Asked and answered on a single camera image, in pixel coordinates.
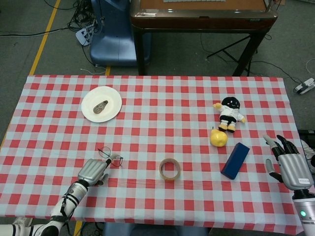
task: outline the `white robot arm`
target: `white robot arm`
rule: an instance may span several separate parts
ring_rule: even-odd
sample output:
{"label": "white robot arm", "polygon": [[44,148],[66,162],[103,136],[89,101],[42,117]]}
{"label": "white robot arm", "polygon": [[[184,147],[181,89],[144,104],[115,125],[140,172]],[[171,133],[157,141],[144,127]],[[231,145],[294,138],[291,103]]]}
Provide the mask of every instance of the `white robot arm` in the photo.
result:
{"label": "white robot arm", "polygon": [[50,221],[45,225],[24,227],[22,225],[1,225],[1,235],[6,236],[58,236],[61,228],[70,220],[75,208],[88,192],[90,186],[94,186],[103,179],[105,169],[117,157],[111,155],[105,162],[89,159],[78,174],[78,181],[74,182],[58,201],[50,213]]}
{"label": "white robot arm", "polygon": [[266,160],[266,168],[270,176],[294,191],[292,197],[295,209],[306,236],[315,235],[315,195],[308,189],[313,186],[314,181],[308,167],[306,158],[299,154],[296,146],[284,137],[277,135],[282,146],[274,142],[268,135],[264,139],[270,146],[280,167],[281,174],[275,172],[271,160]]}

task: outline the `roll of tape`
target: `roll of tape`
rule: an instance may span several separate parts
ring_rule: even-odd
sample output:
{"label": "roll of tape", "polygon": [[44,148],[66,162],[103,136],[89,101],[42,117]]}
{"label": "roll of tape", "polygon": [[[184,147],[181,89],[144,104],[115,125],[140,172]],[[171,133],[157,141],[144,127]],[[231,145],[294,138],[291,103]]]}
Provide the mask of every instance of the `roll of tape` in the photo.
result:
{"label": "roll of tape", "polygon": [[[175,175],[172,178],[166,177],[163,172],[162,172],[162,166],[165,165],[165,163],[173,163],[177,169],[177,175]],[[163,180],[176,180],[180,175],[181,175],[181,166],[179,165],[178,161],[176,161],[173,158],[166,158],[164,160],[161,161],[160,165],[159,165],[159,175],[162,177]]]}

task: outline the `white plate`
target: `white plate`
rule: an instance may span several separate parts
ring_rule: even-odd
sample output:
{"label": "white plate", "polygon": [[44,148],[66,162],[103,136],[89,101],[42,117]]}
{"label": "white plate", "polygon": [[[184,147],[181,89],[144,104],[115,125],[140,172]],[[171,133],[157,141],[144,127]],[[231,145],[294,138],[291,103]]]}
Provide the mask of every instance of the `white plate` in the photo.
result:
{"label": "white plate", "polygon": [[[108,101],[105,109],[99,114],[93,108],[103,101]],[[94,88],[83,98],[81,110],[86,119],[92,122],[105,122],[114,118],[120,111],[123,101],[120,94],[113,88],[101,86]]]}

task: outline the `floor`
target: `floor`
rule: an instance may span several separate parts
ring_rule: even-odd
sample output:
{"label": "floor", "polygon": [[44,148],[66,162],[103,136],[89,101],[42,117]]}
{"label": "floor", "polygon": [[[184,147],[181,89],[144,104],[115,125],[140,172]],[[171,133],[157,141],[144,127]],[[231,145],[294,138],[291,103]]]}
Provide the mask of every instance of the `floor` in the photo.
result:
{"label": "floor", "polygon": [[[71,0],[62,0],[60,7],[72,6]],[[52,8],[44,1],[38,0],[0,1],[0,34],[28,34],[45,31]],[[305,81],[312,77],[305,69],[305,63],[315,58],[315,4],[298,0],[287,0],[285,6],[280,6],[279,18],[269,32],[271,40],[263,40],[255,61],[266,61],[281,67],[294,77]],[[71,19],[73,11],[58,10],[52,29],[62,28]],[[232,43],[243,35],[202,34],[199,33],[157,33],[153,37],[152,60],[148,66],[149,75],[231,75],[236,67],[233,62],[225,62],[219,57],[208,61],[208,51],[215,51]],[[23,85],[29,75],[42,37],[0,38],[0,142],[4,138],[15,106],[18,102]],[[244,43],[230,49],[229,52],[238,57],[244,48]],[[315,61],[309,63],[309,69],[315,73]],[[89,74],[100,73],[102,68],[95,68],[85,59],[81,46],[74,32],[62,30],[48,36],[47,42],[39,59],[35,74]],[[315,129],[315,90],[304,95],[293,93],[297,85],[279,69],[265,64],[253,63],[251,71],[255,74],[284,77],[296,125],[299,129]],[[112,75],[136,75],[135,67],[113,67]],[[12,219],[0,219],[0,223],[11,223]],[[70,224],[73,232],[74,222]],[[94,233],[94,228],[86,235]],[[214,229],[212,235],[234,236],[275,236],[260,232]]]}

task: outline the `plush doll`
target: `plush doll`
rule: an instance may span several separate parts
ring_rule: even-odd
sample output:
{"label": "plush doll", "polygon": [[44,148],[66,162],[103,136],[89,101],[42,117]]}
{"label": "plush doll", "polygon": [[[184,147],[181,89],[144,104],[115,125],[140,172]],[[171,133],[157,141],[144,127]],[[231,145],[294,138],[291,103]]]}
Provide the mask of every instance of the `plush doll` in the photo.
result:
{"label": "plush doll", "polygon": [[220,131],[229,131],[234,133],[235,131],[235,123],[240,120],[245,123],[246,119],[242,114],[239,113],[240,102],[235,97],[226,97],[223,99],[222,103],[216,103],[213,105],[220,114],[221,124],[219,125]]}

